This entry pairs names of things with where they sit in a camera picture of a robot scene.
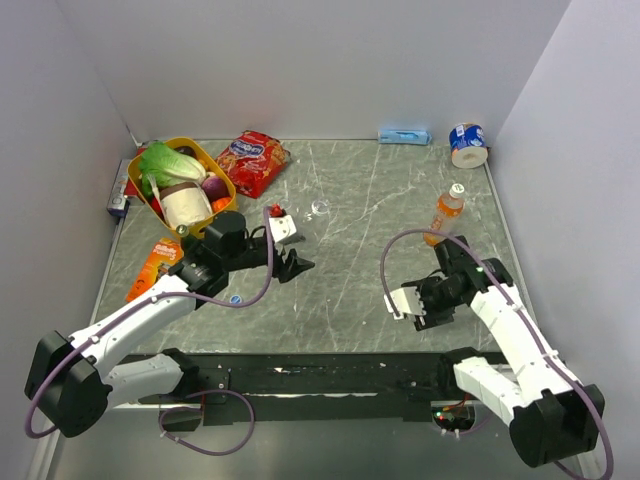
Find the clear plastic water bottle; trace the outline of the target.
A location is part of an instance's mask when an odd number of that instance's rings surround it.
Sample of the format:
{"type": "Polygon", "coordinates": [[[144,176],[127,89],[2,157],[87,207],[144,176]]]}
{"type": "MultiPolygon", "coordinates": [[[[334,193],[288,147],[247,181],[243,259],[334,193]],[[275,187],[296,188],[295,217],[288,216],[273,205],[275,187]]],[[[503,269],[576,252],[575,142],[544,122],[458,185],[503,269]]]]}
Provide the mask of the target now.
{"type": "Polygon", "coordinates": [[[325,199],[313,200],[303,214],[306,223],[318,222],[329,218],[330,205],[325,199]]]}

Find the orange juice plastic bottle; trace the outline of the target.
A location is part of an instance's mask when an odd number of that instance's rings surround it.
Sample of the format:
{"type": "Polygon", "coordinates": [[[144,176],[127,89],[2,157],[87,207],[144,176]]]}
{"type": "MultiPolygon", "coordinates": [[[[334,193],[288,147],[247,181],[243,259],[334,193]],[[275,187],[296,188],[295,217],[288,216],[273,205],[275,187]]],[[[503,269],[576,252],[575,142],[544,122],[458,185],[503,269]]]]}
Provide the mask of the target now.
{"type": "Polygon", "coordinates": [[[460,183],[454,183],[448,191],[441,194],[429,229],[450,232],[464,209],[464,195],[465,188],[460,183]]]}

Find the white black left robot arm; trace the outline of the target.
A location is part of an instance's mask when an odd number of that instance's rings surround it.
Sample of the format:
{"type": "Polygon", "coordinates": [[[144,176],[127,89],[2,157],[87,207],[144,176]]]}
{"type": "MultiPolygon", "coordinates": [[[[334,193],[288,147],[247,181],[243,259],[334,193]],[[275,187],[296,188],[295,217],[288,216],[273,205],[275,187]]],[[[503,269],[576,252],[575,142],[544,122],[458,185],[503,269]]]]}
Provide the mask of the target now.
{"type": "Polygon", "coordinates": [[[203,238],[187,236],[183,256],[154,286],[110,316],[69,336],[57,331],[37,344],[25,385],[30,401],[24,430],[39,439],[60,431],[72,438],[116,406],[153,395],[185,402],[199,394],[199,368],[184,353],[169,349],[147,360],[126,362],[142,341],[206,304],[247,308],[272,280],[292,278],[294,255],[276,248],[270,208],[263,210],[258,235],[236,211],[218,214],[203,238]],[[247,301],[218,299],[235,271],[266,267],[263,286],[247,301]]]}

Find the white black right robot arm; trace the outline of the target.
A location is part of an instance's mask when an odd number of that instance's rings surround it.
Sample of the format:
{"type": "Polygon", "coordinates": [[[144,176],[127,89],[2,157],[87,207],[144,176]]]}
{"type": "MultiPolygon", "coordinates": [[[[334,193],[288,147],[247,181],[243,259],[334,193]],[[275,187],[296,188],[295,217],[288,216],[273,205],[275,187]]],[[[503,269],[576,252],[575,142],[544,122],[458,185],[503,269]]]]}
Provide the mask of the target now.
{"type": "Polygon", "coordinates": [[[467,305],[497,342],[512,371],[505,376],[464,347],[441,355],[437,386],[446,397],[468,394],[508,427],[512,444],[530,467],[610,445],[599,388],[584,385],[563,363],[531,319],[519,290],[497,259],[482,260],[462,236],[445,234],[435,247],[440,274],[382,287],[388,312],[410,318],[418,331],[452,321],[467,305]]]}

